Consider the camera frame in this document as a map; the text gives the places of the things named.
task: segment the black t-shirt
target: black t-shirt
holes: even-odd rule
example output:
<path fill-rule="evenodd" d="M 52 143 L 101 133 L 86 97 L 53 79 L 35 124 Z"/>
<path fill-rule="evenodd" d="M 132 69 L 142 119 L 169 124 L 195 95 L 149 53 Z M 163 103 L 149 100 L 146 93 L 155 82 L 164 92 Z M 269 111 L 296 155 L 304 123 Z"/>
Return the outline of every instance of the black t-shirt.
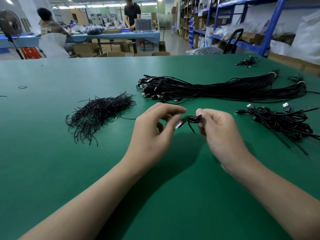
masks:
<path fill-rule="evenodd" d="M 137 3 L 133 3 L 131 7 L 126 5 L 124 7 L 124 15 L 128 16 L 130 26 L 134 25 L 134 19 L 137 18 L 137 14 L 141 15 L 141 9 Z"/>

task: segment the green table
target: green table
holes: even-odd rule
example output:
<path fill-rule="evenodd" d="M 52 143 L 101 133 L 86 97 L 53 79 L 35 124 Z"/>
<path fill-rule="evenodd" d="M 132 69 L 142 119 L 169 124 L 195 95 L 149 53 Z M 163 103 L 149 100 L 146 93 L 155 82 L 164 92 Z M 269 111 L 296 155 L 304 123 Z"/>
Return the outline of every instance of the green table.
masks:
<path fill-rule="evenodd" d="M 98 180 L 126 152 L 134 121 L 118 119 L 95 136 L 99 146 L 75 144 L 64 120 L 78 101 L 137 95 L 126 118 L 135 118 L 155 101 L 135 88 L 143 74 L 174 76 L 191 83 L 225 82 L 280 68 L 274 87 L 292 84 L 298 71 L 268 59 L 258 67 L 235 66 L 248 55 L 40 59 L 0 63 L 0 239 L 16 239 Z M 320 91 L 320 80 L 305 76 Z M 18 90 L 19 86 L 28 86 Z M 246 102 L 199 98 L 184 106 L 233 114 L 251 153 L 275 173 L 320 199 L 319 141 L 303 140 L 313 160 L 296 146 L 291 151 L 251 116 L 235 114 Z M 319 96 L 294 99 L 296 109 L 319 106 Z M 267 105 L 282 110 L 281 103 Z M 308 113 L 320 134 L 320 111 Z M 99 237 L 106 239 L 289 239 L 266 210 L 222 170 L 204 138 L 185 125 L 172 146 L 126 195 Z"/>

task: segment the left hand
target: left hand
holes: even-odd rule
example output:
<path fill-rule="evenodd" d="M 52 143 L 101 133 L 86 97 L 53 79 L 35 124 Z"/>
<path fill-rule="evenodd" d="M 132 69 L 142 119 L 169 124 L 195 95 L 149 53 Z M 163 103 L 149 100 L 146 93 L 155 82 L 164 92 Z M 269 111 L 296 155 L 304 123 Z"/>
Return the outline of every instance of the left hand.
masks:
<path fill-rule="evenodd" d="M 179 114 L 186 113 L 184 107 L 156 103 L 140 115 L 135 122 L 131 141 L 122 162 L 136 172 L 145 173 L 154 166 L 170 146 Z M 160 119 L 167 122 L 165 128 Z"/>

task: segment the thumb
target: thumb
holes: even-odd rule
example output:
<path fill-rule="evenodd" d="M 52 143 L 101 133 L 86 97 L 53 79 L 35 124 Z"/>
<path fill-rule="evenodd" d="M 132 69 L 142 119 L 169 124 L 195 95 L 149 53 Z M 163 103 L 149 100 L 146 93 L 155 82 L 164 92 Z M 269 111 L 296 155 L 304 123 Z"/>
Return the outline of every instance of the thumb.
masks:
<path fill-rule="evenodd" d="M 214 122 L 214 120 L 211 118 L 210 114 L 208 114 L 203 109 L 199 108 L 196 110 L 195 114 L 202 115 L 201 117 L 201 123 L 198 123 L 199 130 L 202 131 L 208 131 L 210 129 L 213 129 L 217 124 Z"/>
<path fill-rule="evenodd" d="M 176 130 L 176 125 L 181 121 L 181 115 L 174 115 L 165 126 L 163 132 L 161 133 L 165 138 L 172 137 L 174 131 Z"/>

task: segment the hand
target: hand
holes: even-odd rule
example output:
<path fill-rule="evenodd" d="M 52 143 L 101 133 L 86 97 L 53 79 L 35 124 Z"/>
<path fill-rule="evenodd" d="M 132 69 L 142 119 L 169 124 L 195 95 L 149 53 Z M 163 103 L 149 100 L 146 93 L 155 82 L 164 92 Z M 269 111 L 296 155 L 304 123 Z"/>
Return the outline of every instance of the hand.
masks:
<path fill-rule="evenodd" d="M 132 170 L 145 173 L 154 166 L 170 146 L 175 125 L 181 120 L 184 107 L 156 103 L 140 115 L 134 124 L 129 148 L 123 162 Z M 165 128 L 160 119 L 167 122 Z"/>
<path fill-rule="evenodd" d="M 254 157 L 248 151 L 231 114 L 214 109 L 197 109 L 202 115 L 199 131 L 206 136 L 212 153 L 220 161 L 223 169 L 232 173 Z"/>

